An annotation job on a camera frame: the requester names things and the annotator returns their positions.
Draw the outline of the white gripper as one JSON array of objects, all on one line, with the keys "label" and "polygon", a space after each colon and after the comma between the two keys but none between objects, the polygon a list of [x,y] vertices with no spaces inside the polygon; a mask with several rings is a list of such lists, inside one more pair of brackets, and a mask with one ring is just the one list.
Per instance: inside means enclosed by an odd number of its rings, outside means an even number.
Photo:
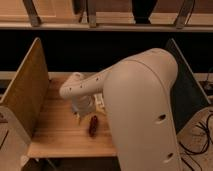
[{"label": "white gripper", "polygon": [[72,99],[72,110],[80,117],[93,112],[95,110],[95,100],[92,96],[81,96]]}]

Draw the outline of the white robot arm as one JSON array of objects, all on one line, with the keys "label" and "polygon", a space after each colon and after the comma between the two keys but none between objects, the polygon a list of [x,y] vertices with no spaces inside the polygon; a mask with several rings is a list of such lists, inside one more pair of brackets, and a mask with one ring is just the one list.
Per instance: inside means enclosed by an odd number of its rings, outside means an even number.
[{"label": "white robot arm", "polygon": [[60,96],[85,109],[83,96],[101,92],[121,171],[182,171],[170,91],[178,65],[153,48],[84,79],[69,77]]}]

